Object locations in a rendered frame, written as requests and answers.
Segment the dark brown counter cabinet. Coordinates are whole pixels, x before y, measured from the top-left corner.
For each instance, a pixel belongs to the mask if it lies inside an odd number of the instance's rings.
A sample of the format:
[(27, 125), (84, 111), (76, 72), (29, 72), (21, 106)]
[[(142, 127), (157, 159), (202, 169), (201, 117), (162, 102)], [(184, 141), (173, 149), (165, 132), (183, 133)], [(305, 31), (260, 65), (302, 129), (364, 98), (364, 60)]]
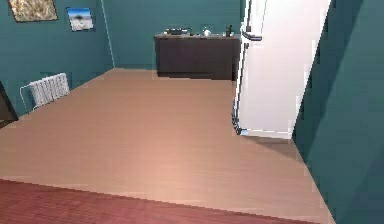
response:
[(230, 80), (237, 78), (240, 37), (155, 35), (160, 77)]

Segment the black pan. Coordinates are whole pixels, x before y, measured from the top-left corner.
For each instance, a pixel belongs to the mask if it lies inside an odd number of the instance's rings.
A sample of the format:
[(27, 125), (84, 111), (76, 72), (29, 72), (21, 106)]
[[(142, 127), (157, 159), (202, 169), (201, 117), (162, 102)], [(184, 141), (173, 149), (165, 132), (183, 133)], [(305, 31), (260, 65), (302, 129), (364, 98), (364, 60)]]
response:
[(165, 35), (187, 35), (192, 31), (192, 28), (167, 28), (164, 32)]

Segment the white fridge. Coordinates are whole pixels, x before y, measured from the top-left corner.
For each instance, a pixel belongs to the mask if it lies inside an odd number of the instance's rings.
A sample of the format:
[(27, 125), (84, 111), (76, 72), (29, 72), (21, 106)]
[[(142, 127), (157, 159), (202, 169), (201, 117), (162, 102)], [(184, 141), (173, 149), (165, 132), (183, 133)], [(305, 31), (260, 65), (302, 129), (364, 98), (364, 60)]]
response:
[[(289, 139), (331, 0), (245, 0), (232, 122), (243, 136)], [(244, 38), (241, 31), (262, 36)]]

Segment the white radiator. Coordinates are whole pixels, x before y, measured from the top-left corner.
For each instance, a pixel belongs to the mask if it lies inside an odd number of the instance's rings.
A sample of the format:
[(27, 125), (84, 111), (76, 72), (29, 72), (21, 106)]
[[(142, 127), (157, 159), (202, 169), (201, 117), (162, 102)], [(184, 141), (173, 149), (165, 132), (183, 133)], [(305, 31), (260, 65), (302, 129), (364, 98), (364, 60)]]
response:
[(33, 100), (35, 102), (32, 110), (54, 102), (55, 100), (70, 93), (68, 79), (65, 73), (59, 73), (44, 77), (37, 81), (32, 81), (29, 84), (19, 88), (19, 94), (26, 113), (29, 113), (29, 110), (27, 109), (27, 105), (23, 97), (24, 89), (29, 89), (32, 93)]

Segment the dark brown room door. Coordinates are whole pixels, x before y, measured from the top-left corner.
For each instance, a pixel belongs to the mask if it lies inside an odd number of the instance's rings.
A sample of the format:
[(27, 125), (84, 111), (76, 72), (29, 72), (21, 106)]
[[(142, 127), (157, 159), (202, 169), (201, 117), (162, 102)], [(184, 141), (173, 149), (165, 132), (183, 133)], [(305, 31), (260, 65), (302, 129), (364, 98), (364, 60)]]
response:
[(0, 129), (15, 121), (18, 121), (18, 116), (6, 93), (4, 85), (0, 81)]

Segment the blue framed wall picture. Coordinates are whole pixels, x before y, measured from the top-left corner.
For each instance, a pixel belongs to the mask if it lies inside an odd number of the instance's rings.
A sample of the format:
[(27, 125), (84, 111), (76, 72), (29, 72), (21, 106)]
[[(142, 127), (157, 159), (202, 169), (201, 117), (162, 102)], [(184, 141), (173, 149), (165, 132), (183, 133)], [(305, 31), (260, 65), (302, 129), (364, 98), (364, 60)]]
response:
[(66, 11), (72, 31), (92, 30), (94, 28), (89, 8), (67, 7)]

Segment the brown framed wall picture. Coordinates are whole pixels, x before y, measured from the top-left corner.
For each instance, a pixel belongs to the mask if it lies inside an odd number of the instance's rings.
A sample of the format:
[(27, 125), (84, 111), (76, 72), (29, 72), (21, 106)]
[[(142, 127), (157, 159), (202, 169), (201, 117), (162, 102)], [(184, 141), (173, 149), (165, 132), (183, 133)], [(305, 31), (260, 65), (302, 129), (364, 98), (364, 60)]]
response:
[(54, 21), (58, 19), (53, 0), (7, 0), (17, 22)]

